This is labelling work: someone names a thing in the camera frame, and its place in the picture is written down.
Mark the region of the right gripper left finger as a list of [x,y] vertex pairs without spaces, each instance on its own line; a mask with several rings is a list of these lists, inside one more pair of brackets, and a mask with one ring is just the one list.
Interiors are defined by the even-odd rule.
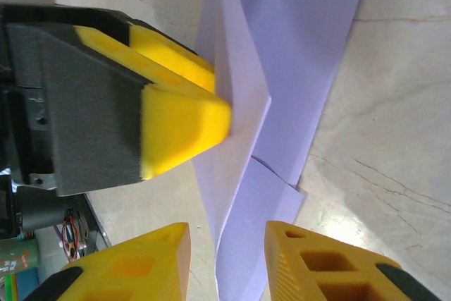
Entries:
[[27,299],[186,300],[190,260],[190,227],[172,223],[66,265]]

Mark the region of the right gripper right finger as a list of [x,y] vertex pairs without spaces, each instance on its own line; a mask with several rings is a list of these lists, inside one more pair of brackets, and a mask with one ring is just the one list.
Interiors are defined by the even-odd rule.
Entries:
[[397,262],[290,223],[266,224],[272,300],[437,300]]

